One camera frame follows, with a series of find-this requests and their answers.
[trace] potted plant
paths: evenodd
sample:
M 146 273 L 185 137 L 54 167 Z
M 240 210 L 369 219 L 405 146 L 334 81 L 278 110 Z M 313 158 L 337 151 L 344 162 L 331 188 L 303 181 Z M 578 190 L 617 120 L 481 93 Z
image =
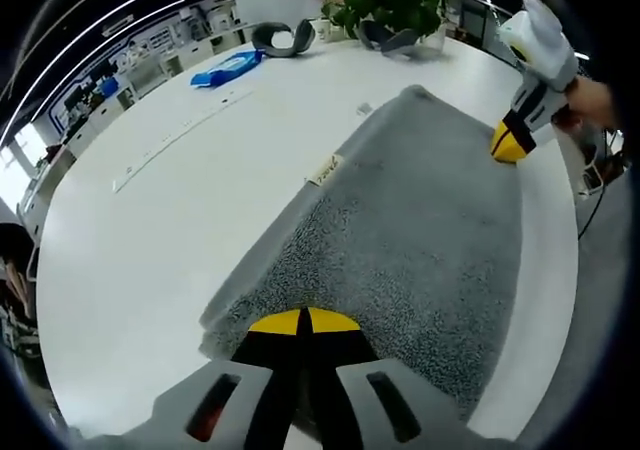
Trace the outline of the potted plant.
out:
M 349 37 L 359 38 L 368 47 L 372 42 L 381 44 L 384 52 L 383 44 L 390 38 L 404 35 L 400 40 L 405 44 L 415 43 L 438 31 L 445 21 L 446 4 L 446 0 L 327 0 L 322 13 Z

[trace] label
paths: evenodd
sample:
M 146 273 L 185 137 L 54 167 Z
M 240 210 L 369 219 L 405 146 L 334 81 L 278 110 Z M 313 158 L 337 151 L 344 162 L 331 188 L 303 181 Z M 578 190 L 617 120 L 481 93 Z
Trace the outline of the label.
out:
M 229 60 L 222 62 L 220 65 L 213 67 L 209 72 L 215 72 L 216 70 L 235 70 L 236 68 L 240 68 L 244 62 L 244 57 L 230 58 Z
M 356 110 L 356 113 L 361 117 L 364 117 L 366 115 L 369 115 L 372 111 L 373 111 L 373 108 L 371 108 L 371 105 L 365 102 L 358 107 L 358 109 Z
M 326 183 L 326 181 L 333 175 L 336 169 L 342 163 L 342 158 L 337 153 L 331 155 L 331 157 L 325 162 L 325 164 L 316 172 L 316 174 L 309 179 L 311 183 L 321 187 Z

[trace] gray cloth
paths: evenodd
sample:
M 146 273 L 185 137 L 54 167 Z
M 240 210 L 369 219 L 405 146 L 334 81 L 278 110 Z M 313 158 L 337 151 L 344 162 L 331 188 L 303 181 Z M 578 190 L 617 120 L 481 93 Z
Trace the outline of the gray cloth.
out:
M 332 309 L 468 417 L 501 351 L 520 263 L 518 176 L 490 156 L 492 133 L 419 86 L 387 102 L 216 293 L 201 351 L 232 355 L 271 313 Z
M 571 327 L 544 398 L 518 441 L 537 448 L 578 404 L 609 347 L 630 269 L 632 221 L 629 174 L 612 182 L 578 247 L 578 283 Z M 599 196 L 576 208 L 578 230 Z

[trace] window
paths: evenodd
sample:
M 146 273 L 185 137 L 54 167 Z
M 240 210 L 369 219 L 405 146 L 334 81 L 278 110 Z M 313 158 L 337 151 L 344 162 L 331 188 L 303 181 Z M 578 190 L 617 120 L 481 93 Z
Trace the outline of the window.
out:
M 11 150 L 0 150 L 0 198 L 15 213 L 31 179 L 20 166 Z
M 32 123 L 25 125 L 22 130 L 16 134 L 16 143 L 20 145 L 20 148 L 22 148 L 22 151 L 34 167 L 38 163 L 38 160 L 47 153 L 47 146 Z

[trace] white cabinet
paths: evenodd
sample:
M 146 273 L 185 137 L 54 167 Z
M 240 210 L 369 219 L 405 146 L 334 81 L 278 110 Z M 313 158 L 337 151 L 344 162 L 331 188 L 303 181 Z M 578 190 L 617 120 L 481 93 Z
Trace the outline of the white cabinet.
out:
M 67 149 L 60 149 L 35 182 L 31 182 L 18 207 L 18 218 L 36 244 L 40 242 L 42 228 L 58 184 L 75 163 Z
M 200 42 L 191 42 L 178 50 L 182 68 L 187 70 L 207 58 L 213 57 L 213 48 L 208 38 Z
M 79 158 L 98 136 L 98 133 L 91 124 L 91 119 L 89 119 L 87 123 L 80 127 L 80 130 L 71 137 L 71 140 L 69 140 L 66 145 L 66 149 L 71 152 L 74 157 Z
M 98 135 L 123 113 L 124 108 L 122 108 L 122 105 L 114 95 L 102 102 L 100 106 L 89 115 L 89 122 L 93 126 L 96 135 Z
M 162 68 L 158 55 L 149 55 L 138 60 L 133 67 L 124 72 L 124 77 L 138 99 L 143 98 L 169 79 Z

